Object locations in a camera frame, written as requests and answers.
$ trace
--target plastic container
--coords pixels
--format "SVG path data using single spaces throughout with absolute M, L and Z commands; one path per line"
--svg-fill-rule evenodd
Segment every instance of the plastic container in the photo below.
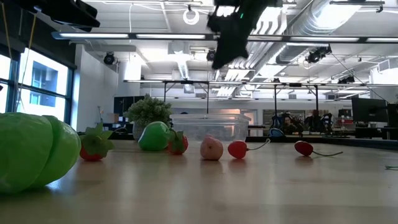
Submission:
M 242 114 L 173 114 L 173 129 L 183 131 L 191 141 L 202 141 L 207 134 L 220 141 L 246 139 L 251 118 Z

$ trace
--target table surface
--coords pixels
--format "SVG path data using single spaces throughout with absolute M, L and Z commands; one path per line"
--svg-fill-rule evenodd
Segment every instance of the table surface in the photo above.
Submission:
M 398 154 L 316 144 L 336 157 L 300 157 L 270 143 L 233 160 L 203 161 L 191 142 L 183 156 L 144 153 L 132 141 L 103 162 L 78 160 L 46 188 L 0 196 L 0 223 L 398 222 Z

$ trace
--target potted plant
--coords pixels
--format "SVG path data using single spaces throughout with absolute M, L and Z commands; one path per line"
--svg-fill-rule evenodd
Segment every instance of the potted plant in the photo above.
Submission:
M 109 150 L 114 149 L 114 144 L 108 140 L 113 131 L 103 131 L 101 122 L 95 128 L 86 128 L 85 134 L 80 135 L 80 157 L 86 161 L 99 161 L 106 157 Z
M 123 116 L 130 122 L 134 122 L 132 134 L 135 140 L 139 140 L 144 128 L 154 121 L 161 121 L 169 125 L 169 116 L 172 114 L 172 105 L 162 100 L 145 95 L 143 100 L 134 103 L 124 112 Z

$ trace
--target ceiling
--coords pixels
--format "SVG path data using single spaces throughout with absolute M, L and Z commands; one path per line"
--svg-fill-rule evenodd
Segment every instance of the ceiling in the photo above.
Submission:
M 195 25 L 188 25 L 183 20 L 183 13 L 187 5 L 170 5 L 167 1 L 155 4 L 109 3 L 100 0 L 83 0 L 98 10 L 97 20 L 101 22 L 100 28 L 93 32 L 171 32 L 171 33 L 209 33 L 206 28 L 207 13 L 213 10 L 212 6 L 192 5 L 192 9 L 200 10 L 200 18 Z M 295 0 L 297 5 L 286 9 L 287 23 L 310 2 L 310 0 Z M 384 12 L 375 13 L 378 7 L 362 7 L 347 22 L 335 30 L 332 35 L 398 35 L 398 7 L 397 0 L 385 0 Z M 203 1 L 212 5 L 212 0 Z M 188 13 L 188 18 L 193 17 L 193 12 Z M 69 31 L 69 27 L 52 24 L 60 31 Z M 143 75 L 155 77 L 156 74 L 172 73 L 178 70 L 176 62 L 168 58 L 169 41 L 164 40 L 101 40 L 101 45 L 135 45 L 141 52 L 146 66 L 142 68 Z M 216 42 L 190 41 L 189 46 L 199 46 L 205 49 L 215 48 Z M 353 68 L 356 76 L 361 81 L 369 79 L 369 69 L 377 65 L 388 56 L 398 55 L 398 45 L 374 44 L 332 44 L 333 54 L 320 63 L 308 64 L 303 62 L 303 56 L 292 66 L 287 66 L 279 76 L 282 82 L 305 82 L 308 79 L 316 82 L 326 82 L 330 77 Z M 128 57 L 128 53 L 119 53 L 119 57 Z M 196 55 L 187 62 L 189 70 L 211 70 L 211 63 L 204 60 L 205 54 Z

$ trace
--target monitor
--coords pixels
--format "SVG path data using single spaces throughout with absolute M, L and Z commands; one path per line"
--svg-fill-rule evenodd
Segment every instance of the monitor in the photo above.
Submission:
M 353 119 L 363 122 L 388 122 L 385 100 L 352 98 Z

